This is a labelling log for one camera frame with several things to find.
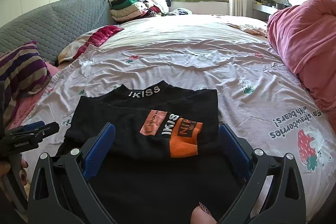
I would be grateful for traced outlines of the person's left hand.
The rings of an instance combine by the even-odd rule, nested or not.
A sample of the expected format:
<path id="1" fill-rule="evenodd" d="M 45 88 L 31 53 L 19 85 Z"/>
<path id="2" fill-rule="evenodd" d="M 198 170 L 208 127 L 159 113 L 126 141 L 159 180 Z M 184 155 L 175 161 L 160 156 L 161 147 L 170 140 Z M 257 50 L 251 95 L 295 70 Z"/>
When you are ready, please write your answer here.
<path id="1" fill-rule="evenodd" d="M 22 206 L 24 206 L 25 203 L 27 203 L 27 194 L 25 187 L 22 184 L 20 175 L 20 171 L 22 169 L 21 161 L 21 154 L 9 156 L 11 169 L 2 177 L 2 180 L 5 187 L 5 192 L 9 195 L 11 201 L 14 203 L 20 203 Z"/>

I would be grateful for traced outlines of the person's right hand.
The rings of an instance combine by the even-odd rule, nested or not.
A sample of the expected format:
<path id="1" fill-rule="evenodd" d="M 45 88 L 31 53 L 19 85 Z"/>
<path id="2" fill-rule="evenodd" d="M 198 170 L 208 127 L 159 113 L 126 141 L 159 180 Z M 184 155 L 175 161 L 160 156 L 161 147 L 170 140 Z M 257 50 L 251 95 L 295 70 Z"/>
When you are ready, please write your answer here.
<path id="1" fill-rule="evenodd" d="M 193 210 L 190 219 L 191 224 L 217 224 L 210 211 L 200 202 Z"/>

